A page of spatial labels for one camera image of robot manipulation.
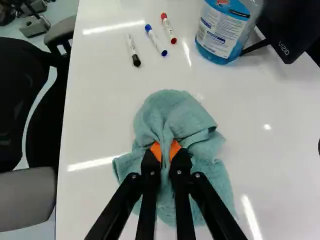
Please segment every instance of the red marker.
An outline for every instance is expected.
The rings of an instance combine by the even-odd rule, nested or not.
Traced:
[[[174,30],[168,20],[168,16],[165,12],[161,13],[161,19],[162,19],[162,23],[163,23],[163,26],[170,38],[170,42],[172,44],[175,44],[177,42],[177,38],[175,37],[175,34],[174,34]]]

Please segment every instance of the gray chair armrest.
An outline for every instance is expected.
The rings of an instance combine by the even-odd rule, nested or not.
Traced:
[[[75,30],[76,18],[77,16],[73,15],[51,26],[50,30],[44,36],[44,44],[48,45],[52,41],[56,41],[73,33]]]
[[[57,177],[51,167],[0,174],[0,232],[48,220],[56,204]]]

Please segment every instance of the dry erase marker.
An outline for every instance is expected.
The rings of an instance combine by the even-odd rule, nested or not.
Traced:
[[[136,51],[134,38],[132,37],[131,34],[128,34],[128,33],[126,34],[125,38],[126,38],[126,43],[128,44],[128,47],[130,49],[133,65],[135,65],[136,67],[139,67],[141,65],[141,61]]]
[[[149,37],[153,41],[156,49],[159,51],[161,56],[165,57],[168,54],[168,51],[164,49],[164,47],[162,46],[161,42],[159,41],[157,35],[152,30],[152,27],[149,24],[147,24],[144,26],[144,29],[148,33]]]
[[[175,37],[174,29],[172,28],[172,26],[168,20],[168,16],[165,12],[161,13],[161,19],[162,19],[162,23],[165,28],[165,31],[170,38],[170,42],[172,44],[175,44],[177,42],[177,38]]]

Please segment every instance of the blue marker cap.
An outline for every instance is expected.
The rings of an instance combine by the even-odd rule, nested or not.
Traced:
[[[152,27],[150,26],[150,24],[146,24],[144,26],[144,30],[148,33],[150,30],[152,29]]]
[[[163,50],[163,51],[161,52],[161,56],[162,56],[162,57],[167,56],[167,54],[168,54],[168,51],[167,51],[167,50]]]

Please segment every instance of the bottle label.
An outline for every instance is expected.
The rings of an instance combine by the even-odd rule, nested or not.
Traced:
[[[247,20],[237,19],[204,3],[196,39],[210,53],[227,59],[235,47]]]
[[[221,4],[229,4],[229,0],[216,0],[216,4],[217,5],[221,5]]]
[[[174,30],[171,27],[171,24],[167,18],[163,19],[163,25],[164,25],[164,28],[167,30],[170,38],[173,38],[174,37]]]
[[[127,40],[127,44],[129,46],[129,49],[131,51],[131,54],[132,55],[137,54],[134,38],[132,37],[132,35],[131,34],[127,34],[126,40]]]

